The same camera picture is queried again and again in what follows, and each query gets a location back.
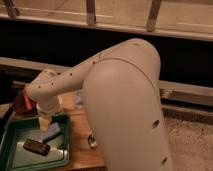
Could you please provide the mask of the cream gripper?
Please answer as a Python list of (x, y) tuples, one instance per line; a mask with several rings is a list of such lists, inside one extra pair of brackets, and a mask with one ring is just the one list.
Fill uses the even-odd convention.
[(46, 132), (52, 122), (52, 116), (62, 112), (60, 105), (56, 105), (51, 109), (43, 109), (39, 105), (36, 106), (39, 115), (40, 130)]

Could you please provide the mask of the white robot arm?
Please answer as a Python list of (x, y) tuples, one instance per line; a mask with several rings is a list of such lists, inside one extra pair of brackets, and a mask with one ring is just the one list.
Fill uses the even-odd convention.
[(58, 96), (81, 90), (108, 171), (174, 171), (159, 93), (160, 57), (129, 39), (58, 75), (42, 71), (26, 88), (41, 116), (60, 111)]

